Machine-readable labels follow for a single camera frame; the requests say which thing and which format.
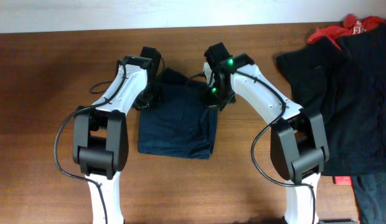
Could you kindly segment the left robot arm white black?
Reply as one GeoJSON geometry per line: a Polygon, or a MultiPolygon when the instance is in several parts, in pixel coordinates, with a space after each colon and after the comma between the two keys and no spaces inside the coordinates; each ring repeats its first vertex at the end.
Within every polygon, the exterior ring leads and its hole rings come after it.
{"type": "Polygon", "coordinates": [[[128,160],[126,116],[132,109],[151,110],[162,101],[156,86],[160,52],[143,47],[139,56],[116,63],[110,86],[92,105],[73,116],[73,161],[88,183],[94,223],[124,223],[120,176],[128,160]]]}

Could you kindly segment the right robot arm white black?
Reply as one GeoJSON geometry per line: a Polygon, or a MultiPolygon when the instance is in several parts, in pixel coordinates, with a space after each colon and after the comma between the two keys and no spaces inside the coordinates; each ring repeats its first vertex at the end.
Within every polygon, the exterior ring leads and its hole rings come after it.
{"type": "Polygon", "coordinates": [[[222,111],[239,95],[266,122],[252,142],[250,155],[265,179],[286,189],[283,222],[319,223],[316,191],[329,160],[322,114],[308,112],[282,94],[247,54],[233,56],[220,42],[211,45],[204,57],[208,87],[202,100],[206,107],[222,111]],[[270,159],[281,181],[267,175],[255,158],[256,144],[267,131],[271,134],[270,159]]]}

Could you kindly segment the dark blue shirt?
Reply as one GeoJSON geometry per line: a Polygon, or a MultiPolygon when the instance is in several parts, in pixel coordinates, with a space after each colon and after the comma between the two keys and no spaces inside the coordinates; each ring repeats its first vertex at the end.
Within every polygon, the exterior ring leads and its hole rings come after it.
{"type": "Polygon", "coordinates": [[[218,111],[206,109],[200,94],[207,84],[189,80],[171,68],[156,80],[162,102],[142,110],[138,152],[184,159],[209,159],[213,153],[218,111]]]}

